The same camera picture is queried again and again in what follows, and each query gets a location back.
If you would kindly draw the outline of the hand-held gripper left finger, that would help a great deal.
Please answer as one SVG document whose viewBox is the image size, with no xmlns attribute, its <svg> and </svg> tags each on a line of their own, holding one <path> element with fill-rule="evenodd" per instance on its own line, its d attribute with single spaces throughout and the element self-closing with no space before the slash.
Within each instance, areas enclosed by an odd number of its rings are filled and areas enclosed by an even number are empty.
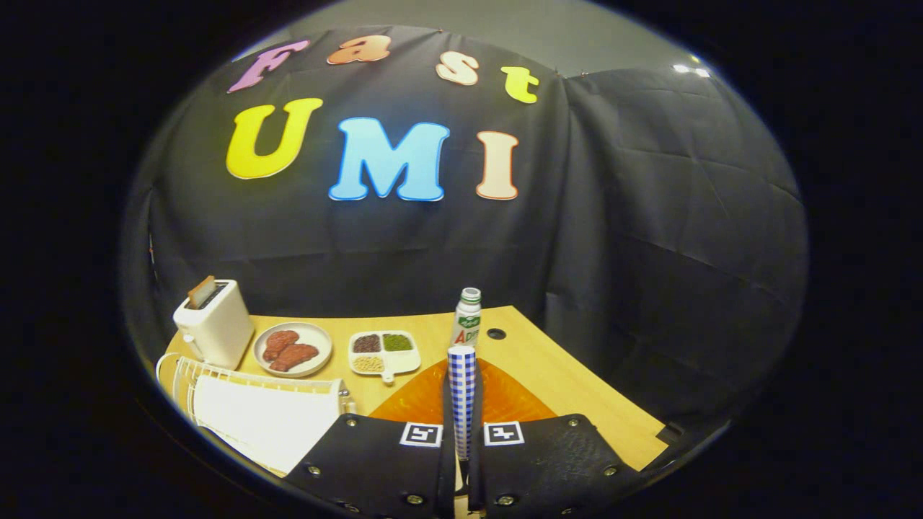
<svg viewBox="0 0 923 519">
<path fill-rule="evenodd" d="M 355 518 L 453 518 L 457 483 L 447 361 L 369 416 L 338 417 L 286 483 Z"/>
</svg>

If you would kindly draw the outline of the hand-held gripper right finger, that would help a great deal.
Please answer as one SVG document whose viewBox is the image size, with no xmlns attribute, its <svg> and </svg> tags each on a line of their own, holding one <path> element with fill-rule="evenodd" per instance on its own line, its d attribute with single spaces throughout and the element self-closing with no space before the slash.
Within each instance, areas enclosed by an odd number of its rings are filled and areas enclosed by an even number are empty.
<svg viewBox="0 0 923 519">
<path fill-rule="evenodd" d="M 487 420 L 498 382 L 478 362 L 468 469 L 468 510 L 476 518 L 593 518 L 642 489 L 583 414 L 544 420 Z"/>
</svg>

